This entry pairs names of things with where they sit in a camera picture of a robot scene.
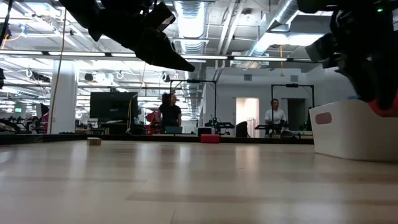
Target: doorway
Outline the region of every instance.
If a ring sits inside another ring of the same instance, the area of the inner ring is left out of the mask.
[[[248,122],[248,133],[252,138],[259,137],[259,131],[254,128],[260,121],[260,100],[258,98],[237,98],[236,99],[236,124]]]
[[[287,99],[287,121],[291,131],[299,131],[307,120],[305,99]]]

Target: person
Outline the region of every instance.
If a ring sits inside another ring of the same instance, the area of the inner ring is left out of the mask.
[[[271,100],[271,106],[272,109],[267,110],[266,112],[266,124],[272,124],[272,110],[274,110],[274,120],[273,124],[280,124],[281,121],[285,121],[285,113],[281,109],[279,109],[279,100],[278,99],[272,99]],[[272,128],[266,130],[266,134],[269,133],[274,133],[277,132],[279,133],[278,130],[273,130]]]
[[[163,130],[166,126],[181,126],[181,109],[175,104],[177,98],[174,94],[164,93],[159,111],[162,114]]]

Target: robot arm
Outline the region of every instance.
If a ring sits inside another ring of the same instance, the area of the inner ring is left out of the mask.
[[[61,4],[98,41],[102,35],[134,51],[151,64],[193,72],[195,67],[176,53],[163,30],[175,16],[160,2],[149,12],[151,0],[60,0]]]
[[[306,13],[333,11],[330,33],[306,51],[324,68],[338,67],[361,100],[377,100],[388,110],[397,94],[398,33],[393,26],[395,0],[297,0]]]

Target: black monitor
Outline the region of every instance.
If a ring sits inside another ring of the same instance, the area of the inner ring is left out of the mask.
[[[138,115],[137,93],[91,93],[90,118],[98,122],[123,120],[127,121],[131,101],[131,123]]]

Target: black shirt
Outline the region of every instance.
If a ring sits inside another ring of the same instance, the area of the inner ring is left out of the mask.
[[[164,126],[180,126],[178,124],[178,116],[181,114],[181,109],[177,105],[164,105],[159,107],[162,113],[162,125]]]

